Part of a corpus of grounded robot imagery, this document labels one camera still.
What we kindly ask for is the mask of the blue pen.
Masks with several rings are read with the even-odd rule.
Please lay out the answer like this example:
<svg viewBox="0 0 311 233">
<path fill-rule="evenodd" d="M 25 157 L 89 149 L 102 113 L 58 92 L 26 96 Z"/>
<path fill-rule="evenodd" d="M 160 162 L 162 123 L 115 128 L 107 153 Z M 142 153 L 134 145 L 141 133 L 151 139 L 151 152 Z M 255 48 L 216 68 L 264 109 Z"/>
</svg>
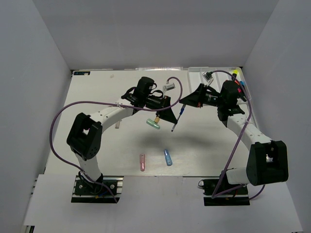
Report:
<svg viewBox="0 0 311 233">
<path fill-rule="evenodd" d="M 175 127 L 177 126 L 178 121 L 179 121 L 180 117 L 182 116 L 182 114 L 183 114 L 183 112 L 184 112 L 184 110 L 185 110 L 185 107 L 186 107 L 186 105 L 183 104 L 182 107 L 181 107 L 181 109 L 180 109 L 180 113 L 179 113 L 179 116 L 178 116 L 178 118 L 177 118 L 177 122 L 173 125 L 173 127 L 172 127 L 172 129 L 171 129 L 171 132 L 173 132 L 174 129 L 175 129 Z"/>
</svg>

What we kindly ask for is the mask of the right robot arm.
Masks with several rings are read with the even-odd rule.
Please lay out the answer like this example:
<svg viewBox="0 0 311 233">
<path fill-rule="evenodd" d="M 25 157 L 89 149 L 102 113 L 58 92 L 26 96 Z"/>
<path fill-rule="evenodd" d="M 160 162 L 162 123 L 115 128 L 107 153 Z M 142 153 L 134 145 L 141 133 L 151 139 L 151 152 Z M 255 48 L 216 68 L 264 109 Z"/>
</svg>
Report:
<svg viewBox="0 0 311 233">
<path fill-rule="evenodd" d="M 238 99 L 245 99 L 243 86 L 237 81 L 225 81 L 220 92 L 200 84 L 179 102 L 191 107 L 217 107 L 219 120 L 243 142 L 249 150 L 246 167 L 227 169 L 219 181 L 224 193 L 232 193 L 238 184 L 253 186 L 280 183 L 288 180 L 287 147 L 283 141 L 265 136 L 245 115 Z"/>
</svg>

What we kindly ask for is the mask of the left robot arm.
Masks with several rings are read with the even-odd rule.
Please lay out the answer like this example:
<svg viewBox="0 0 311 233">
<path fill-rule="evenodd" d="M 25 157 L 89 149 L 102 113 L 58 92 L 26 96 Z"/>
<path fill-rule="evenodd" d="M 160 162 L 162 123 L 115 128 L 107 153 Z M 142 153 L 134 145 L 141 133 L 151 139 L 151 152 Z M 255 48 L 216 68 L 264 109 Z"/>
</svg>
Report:
<svg viewBox="0 0 311 233">
<path fill-rule="evenodd" d="M 155 85 L 153 79 L 141 77 L 137 86 L 126 91 L 112 106 L 90 115 L 80 113 L 76 116 L 67 137 L 67 144 L 79 161 L 87 179 L 86 188 L 91 193 L 97 194 L 103 187 L 103 175 L 99 170 L 96 155 L 100 150 L 105 130 L 124 118 L 131 117 L 143 107 L 156 110 L 156 127 L 160 119 L 177 123 L 177 118 L 170 108 L 171 98 L 165 96 L 162 91 L 158 91 L 161 94 L 159 97 L 153 95 L 152 89 Z"/>
</svg>

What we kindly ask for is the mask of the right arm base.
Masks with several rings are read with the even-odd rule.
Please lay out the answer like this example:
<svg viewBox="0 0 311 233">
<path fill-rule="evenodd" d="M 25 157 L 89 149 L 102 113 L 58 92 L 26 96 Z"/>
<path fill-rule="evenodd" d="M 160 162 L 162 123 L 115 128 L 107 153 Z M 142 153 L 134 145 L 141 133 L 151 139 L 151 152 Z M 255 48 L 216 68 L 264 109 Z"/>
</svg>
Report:
<svg viewBox="0 0 311 233">
<path fill-rule="evenodd" d="M 204 206 L 249 206 L 250 200 L 246 186 L 229 184 L 224 179 L 216 191 L 215 197 L 212 194 L 218 183 L 218 179 L 203 179 L 198 182 L 198 188 L 203 190 Z"/>
</svg>

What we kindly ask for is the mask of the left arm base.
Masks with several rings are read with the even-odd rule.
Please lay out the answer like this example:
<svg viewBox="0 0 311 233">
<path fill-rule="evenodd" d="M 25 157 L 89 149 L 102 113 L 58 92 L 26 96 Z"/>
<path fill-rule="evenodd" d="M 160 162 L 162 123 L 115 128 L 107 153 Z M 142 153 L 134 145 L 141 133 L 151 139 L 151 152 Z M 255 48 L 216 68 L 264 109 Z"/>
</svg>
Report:
<svg viewBox="0 0 311 233">
<path fill-rule="evenodd" d="M 117 203 L 121 197 L 123 177 L 103 176 L 98 181 L 102 181 L 111 190 L 116 201 L 106 187 L 93 184 L 79 174 L 75 178 L 71 203 Z"/>
</svg>

